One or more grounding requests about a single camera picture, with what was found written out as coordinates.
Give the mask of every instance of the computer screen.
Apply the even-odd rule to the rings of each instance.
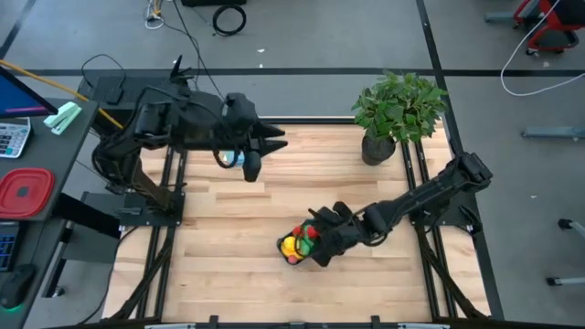
[[[0,119],[56,114],[58,111],[20,80],[0,68]]]

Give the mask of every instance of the black cable bundle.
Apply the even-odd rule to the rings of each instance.
[[[234,9],[241,15],[241,24],[239,25],[238,28],[231,31],[223,30],[221,29],[221,27],[218,26],[219,17],[228,9]],[[233,36],[244,29],[244,27],[246,26],[247,19],[248,18],[246,17],[246,12],[239,5],[223,5],[218,10],[216,10],[215,14],[213,14],[213,29],[216,30],[216,33],[222,37]]]

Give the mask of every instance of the red container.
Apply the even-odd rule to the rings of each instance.
[[[25,219],[38,214],[51,195],[55,176],[47,169],[20,168],[0,181],[0,218]]]

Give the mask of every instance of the wood plank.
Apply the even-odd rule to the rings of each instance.
[[[356,246],[327,268],[311,260],[290,266],[276,248],[277,238],[309,217],[308,208],[343,200],[359,209],[406,192],[399,147],[371,167],[360,158],[359,127],[282,128],[289,146],[264,159],[255,183],[243,182],[240,168],[217,167],[210,153],[189,154],[186,208],[175,238],[164,320],[206,322],[217,314],[222,322],[367,322],[379,314],[388,322],[429,321],[418,243],[406,219],[382,245]],[[435,175],[451,159],[442,129],[425,140],[425,152]],[[143,152],[144,171],[155,181],[164,159],[165,150]],[[485,310],[471,239],[442,230],[453,278]],[[104,316],[142,278],[149,237],[150,230],[141,228],[120,246]]]

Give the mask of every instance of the gray floor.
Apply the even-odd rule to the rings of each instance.
[[[0,1],[0,44],[25,0]],[[513,10],[518,0],[426,0],[432,32],[444,69],[500,69],[523,37],[507,24],[487,25],[487,11]],[[179,54],[195,66],[185,36],[144,28],[144,0],[38,0],[6,59],[27,69],[79,69],[89,57],[108,53],[128,69],[166,69]],[[210,19],[214,8],[201,8]],[[393,68],[430,69],[416,3],[408,0],[250,0],[241,35],[213,37],[195,12],[181,7],[210,68]],[[180,27],[165,3],[166,22]],[[518,54],[510,69],[585,69],[585,47],[561,56]],[[92,69],[115,68],[97,60]],[[53,77],[76,88],[80,77]],[[368,75],[221,76],[227,91],[243,91],[261,115],[348,115],[358,91],[375,80]],[[44,96],[61,91],[23,78]],[[510,78],[509,87],[530,91],[556,78]],[[506,319],[585,324],[585,286],[550,288],[550,275],[585,275],[585,241],[562,232],[558,218],[581,219],[585,169],[583,144],[525,140],[527,125],[585,124],[580,92],[585,81],[535,97],[506,94],[497,78],[448,77],[453,111],[463,144],[495,173],[478,196],[488,248]],[[211,90],[207,79],[204,90]],[[89,163],[88,142],[80,161]],[[102,191],[103,182],[76,164],[67,189]],[[63,279],[70,293],[37,304],[28,328],[74,324],[103,294],[108,266],[72,264]]]

